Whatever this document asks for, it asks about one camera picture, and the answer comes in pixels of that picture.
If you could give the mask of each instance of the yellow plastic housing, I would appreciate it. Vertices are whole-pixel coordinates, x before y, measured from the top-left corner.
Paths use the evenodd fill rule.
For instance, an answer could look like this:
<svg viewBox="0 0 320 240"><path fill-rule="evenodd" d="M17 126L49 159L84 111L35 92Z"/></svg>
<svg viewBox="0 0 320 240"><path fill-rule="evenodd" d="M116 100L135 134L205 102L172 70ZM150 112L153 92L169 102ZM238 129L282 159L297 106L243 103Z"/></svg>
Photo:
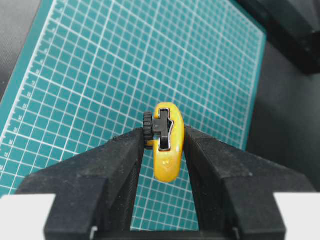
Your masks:
<svg viewBox="0 0 320 240"><path fill-rule="evenodd" d="M153 145L153 171L154 177L161 182L172 182L180 171L182 152L185 141L185 123L177 108L171 102L161 102L155 107L154 118L159 118L160 109L170 109L170 119L173 121L173 128L170 135L170 150L160 151L159 140L148 141L148 145Z"/></svg>

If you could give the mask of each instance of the yellow pipe cutter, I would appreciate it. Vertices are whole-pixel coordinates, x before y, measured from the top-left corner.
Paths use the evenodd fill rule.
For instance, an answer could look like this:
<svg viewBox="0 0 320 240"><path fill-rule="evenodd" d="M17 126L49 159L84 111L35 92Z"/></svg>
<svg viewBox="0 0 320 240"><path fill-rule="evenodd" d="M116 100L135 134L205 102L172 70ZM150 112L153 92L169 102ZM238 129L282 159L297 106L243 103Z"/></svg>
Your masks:
<svg viewBox="0 0 320 240"><path fill-rule="evenodd" d="M185 140L183 117L171 102L161 102L143 114L144 146L153 149L154 176L161 182L172 182L180 171Z"/></svg>

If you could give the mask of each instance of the white block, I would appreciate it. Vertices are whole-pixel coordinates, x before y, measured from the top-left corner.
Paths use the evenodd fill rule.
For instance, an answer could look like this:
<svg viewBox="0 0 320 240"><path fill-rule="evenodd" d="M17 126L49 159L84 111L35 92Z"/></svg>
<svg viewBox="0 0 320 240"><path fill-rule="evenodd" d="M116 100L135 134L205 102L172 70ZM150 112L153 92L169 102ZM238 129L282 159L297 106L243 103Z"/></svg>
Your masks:
<svg viewBox="0 0 320 240"><path fill-rule="evenodd" d="M285 240L320 240L320 193L274 193L286 226Z"/></svg>
<svg viewBox="0 0 320 240"><path fill-rule="evenodd" d="M5 195L0 199L0 236L6 240L45 240L44 227L55 194Z"/></svg>

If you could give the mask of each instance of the knurled adjustment knob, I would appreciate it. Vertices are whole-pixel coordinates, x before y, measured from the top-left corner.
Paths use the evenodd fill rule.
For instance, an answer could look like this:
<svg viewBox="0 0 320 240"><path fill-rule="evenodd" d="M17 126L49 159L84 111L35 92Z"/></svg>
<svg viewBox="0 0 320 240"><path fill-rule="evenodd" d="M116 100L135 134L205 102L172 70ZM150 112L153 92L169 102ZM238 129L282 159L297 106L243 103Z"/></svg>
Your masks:
<svg viewBox="0 0 320 240"><path fill-rule="evenodd" d="M147 142L154 139L154 133L152 130L152 112L146 111L143 113L143 137L144 147L151 150L153 146L147 146Z"/></svg>

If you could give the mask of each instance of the grid lines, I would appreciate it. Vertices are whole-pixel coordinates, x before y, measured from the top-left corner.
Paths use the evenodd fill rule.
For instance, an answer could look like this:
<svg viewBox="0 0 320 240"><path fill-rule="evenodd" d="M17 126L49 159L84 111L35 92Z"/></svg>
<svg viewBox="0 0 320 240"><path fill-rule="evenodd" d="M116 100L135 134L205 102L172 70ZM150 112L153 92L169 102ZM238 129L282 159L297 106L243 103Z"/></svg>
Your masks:
<svg viewBox="0 0 320 240"><path fill-rule="evenodd" d="M38 13L47 17L13 106L0 106L9 112L0 196L30 173L141 127L159 102L174 102L186 125L244 147L265 35L228 0L44 1L50 7ZM198 229L184 157L179 177L161 183L145 152L131 229Z"/></svg>

